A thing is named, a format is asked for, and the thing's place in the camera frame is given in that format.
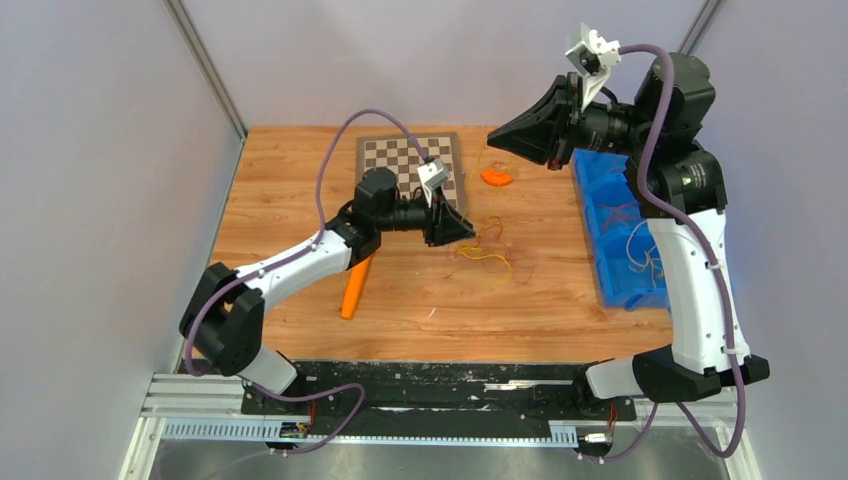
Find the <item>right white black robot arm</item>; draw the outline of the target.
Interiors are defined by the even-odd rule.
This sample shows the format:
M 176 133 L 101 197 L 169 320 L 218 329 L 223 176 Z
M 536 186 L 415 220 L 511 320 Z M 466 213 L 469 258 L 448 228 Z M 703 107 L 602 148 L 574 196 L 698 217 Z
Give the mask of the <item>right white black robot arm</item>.
M 700 59 L 648 44 L 654 61 L 632 103 L 588 98 L 588 77 L 555 78 L 528 110 L 488 134 L 490 147 L 551 170 L 577 150 L 623 155 L 625 176 L 663 265 L 670 344 L 584 366 L 571 403 L 596 417 L 612 398 L 685 403 L 770 377 L 736 315 L 726 267 L 727 193 L 721 165 L 697 139 L 715 100 Z

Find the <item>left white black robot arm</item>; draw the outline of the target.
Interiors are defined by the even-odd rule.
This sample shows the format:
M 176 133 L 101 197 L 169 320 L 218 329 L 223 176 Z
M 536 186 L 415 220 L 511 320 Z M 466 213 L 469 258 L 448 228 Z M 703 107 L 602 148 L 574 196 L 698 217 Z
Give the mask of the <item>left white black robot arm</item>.
M 305 287 L 362 264 L 380 248 L 385 232 L 418 230 L 430 247 L 475 235 L 443 192 L 450 178 L 445 164 L 431 157 L 417 173 L 421 192 L 406 198 L 392 170 L 368 170 L 352 199 L 304 242 L 237 269 L 207 267 L 179 324 L 187 349 L 199 351 L 222 375 L 266 390 L 280 413 L 300 410 L 306 388 L 296 380 L 294 364 L 263 344 L 266 315 Z

